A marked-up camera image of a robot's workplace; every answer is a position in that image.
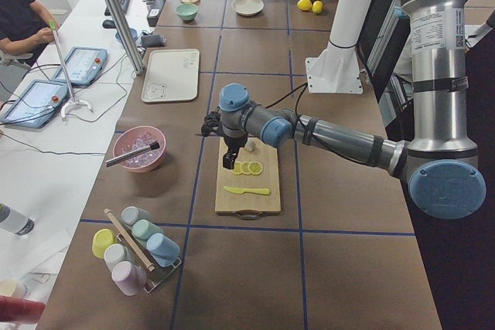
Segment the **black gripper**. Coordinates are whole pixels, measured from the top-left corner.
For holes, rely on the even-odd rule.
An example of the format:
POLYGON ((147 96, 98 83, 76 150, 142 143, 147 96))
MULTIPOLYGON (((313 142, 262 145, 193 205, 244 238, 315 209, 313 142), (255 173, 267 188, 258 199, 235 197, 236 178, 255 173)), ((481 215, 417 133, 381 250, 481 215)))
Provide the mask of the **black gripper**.
POLYGON ((222 157, 222 166, 226 169, 234 169, 238 153, 241 148, 247 144, 247 136, 237 138, 226 136, 224 143, 227 146, 227 152, 222 157))

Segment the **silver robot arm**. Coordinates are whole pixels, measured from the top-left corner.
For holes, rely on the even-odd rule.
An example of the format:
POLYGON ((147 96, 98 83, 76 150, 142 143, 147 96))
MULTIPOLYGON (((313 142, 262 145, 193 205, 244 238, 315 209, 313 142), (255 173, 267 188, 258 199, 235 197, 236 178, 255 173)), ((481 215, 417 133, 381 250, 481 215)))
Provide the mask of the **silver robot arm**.
POLYGON ((385 169, 408 185, 414 204, 441 219, 477 211, 486 183, 477 168, 477 146, 466 132, 464 5, 467 0, 400 0, 409 17, 415 136, 410 142, 379 136, 254 102, 245 86, 220 92, 220 133, 227 144, 225 168, 249 135, 278 147, 288 138, 385 169))

